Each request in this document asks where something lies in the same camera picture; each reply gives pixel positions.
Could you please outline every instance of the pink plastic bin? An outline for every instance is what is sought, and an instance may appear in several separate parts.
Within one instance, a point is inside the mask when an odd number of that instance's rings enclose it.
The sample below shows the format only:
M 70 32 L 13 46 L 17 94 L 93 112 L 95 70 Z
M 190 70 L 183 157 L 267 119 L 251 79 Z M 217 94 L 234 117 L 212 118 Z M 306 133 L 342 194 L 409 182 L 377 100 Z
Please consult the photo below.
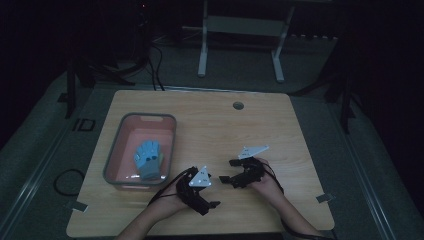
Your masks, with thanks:
M 164 183 L 171 168 L 177 121 L 169 114 L 129 113 L 120 123 L 109 158 L 103 170 L 106 182 L 119 190 L 157 189 Z M 134 163 L 134 153 L 146 140 L 160 144 L 163 160 L 160 165 L 161 177 L 141 180 Z

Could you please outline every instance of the person's left hand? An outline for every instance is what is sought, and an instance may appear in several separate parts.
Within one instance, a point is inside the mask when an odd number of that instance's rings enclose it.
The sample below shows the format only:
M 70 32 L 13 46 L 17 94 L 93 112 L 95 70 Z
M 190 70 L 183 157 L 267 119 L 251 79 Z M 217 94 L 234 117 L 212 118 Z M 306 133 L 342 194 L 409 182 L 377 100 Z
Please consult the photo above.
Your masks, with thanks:
M 177 181 L 175 181 L 172 185 L 170 185 L 161 196 L 156 201 L 151 203 L 145 211 L 148 211 L 149 214 L 152 214 L 152 217 L 156 219 L 156 221 L 163 220 L 168 218 L 175 213 L 188 208 L 188 206 L 181 201 L 181 199 L 176 195 L 177 194 Z

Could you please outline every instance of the white triangular marker plate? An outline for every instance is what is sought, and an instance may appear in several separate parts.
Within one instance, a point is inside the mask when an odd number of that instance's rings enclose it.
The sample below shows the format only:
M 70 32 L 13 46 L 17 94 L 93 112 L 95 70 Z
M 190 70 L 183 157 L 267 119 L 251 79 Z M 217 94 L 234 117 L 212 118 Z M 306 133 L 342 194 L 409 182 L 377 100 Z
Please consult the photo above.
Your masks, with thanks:
M 194 176 L 193 179 L 188 183 L 190 187 L 209 187 L 212 185 L 209 180 L 208 170 L 204 166 L 200 171 Z
M 253 157 L 258 153 L 261 153 L 269 148 L 268 145 L 261 146 L 261 147 L 243 147 L 243 150 L 241 150 L 240 154 L 238 155 L 239 159 L 245 159 L 248 157 Z

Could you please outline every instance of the light wood surface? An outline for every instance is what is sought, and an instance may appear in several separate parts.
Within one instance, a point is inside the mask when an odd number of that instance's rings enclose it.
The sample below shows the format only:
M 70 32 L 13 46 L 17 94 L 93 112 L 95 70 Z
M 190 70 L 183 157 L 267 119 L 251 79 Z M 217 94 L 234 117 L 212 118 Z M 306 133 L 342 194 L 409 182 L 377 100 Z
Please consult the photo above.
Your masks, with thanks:
M 233 108 L 242 102 L 244 109 Z M 191 209 L 166 219 L 149 235 L 281 232 L 276 212 L 252 189 L 234 189 L 218 176 L 234 176 L 231 167 L 243 146 L 269 145 L 257 157 L 270 162 L 287 198 L 320 230 L 334 221 L 323 194 L 290 99 L 285 94 L 233 92 L 118 91 L 106 117 L 78 201 L 85 213 L 74 211 L 71 237 L 115 236 L 140 211 L 154 192 L 119 191 L 105 182 L 102 171 L 122 117 L 129 112 L 167 113 L 177 119 L 170 179 L 181 171 L 207 165 L 212 187 L 200 192 L 207 201 L 221 201 L 201 216 Z

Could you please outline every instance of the tape on table corner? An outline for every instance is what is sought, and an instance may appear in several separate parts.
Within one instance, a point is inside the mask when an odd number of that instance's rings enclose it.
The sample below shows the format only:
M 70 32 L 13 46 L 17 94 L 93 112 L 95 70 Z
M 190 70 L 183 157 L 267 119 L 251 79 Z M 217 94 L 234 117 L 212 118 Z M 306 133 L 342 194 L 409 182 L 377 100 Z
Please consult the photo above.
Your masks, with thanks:
M 66 204 L 65 207 L 66 208 L 69 208 L 71 210 L 77 210 L 77 211 L 80 211 L 80 212 L 85 212 L 88 209 L 88 205 L 87 204 L 80 203 L 80 202 L 77 202 L 77 201 L 69 201 Z
M 318 196 L 317 197 L 317 200 L 318 200 L 319 203 L 323 203 L 323 202 L 329 202 L 329 201 L 331 201 L 331 200 L 333 200 L 335 198 L 336 197 L 333 194 L 331 194 L 331 193 L 325 193 L 323 195 Z

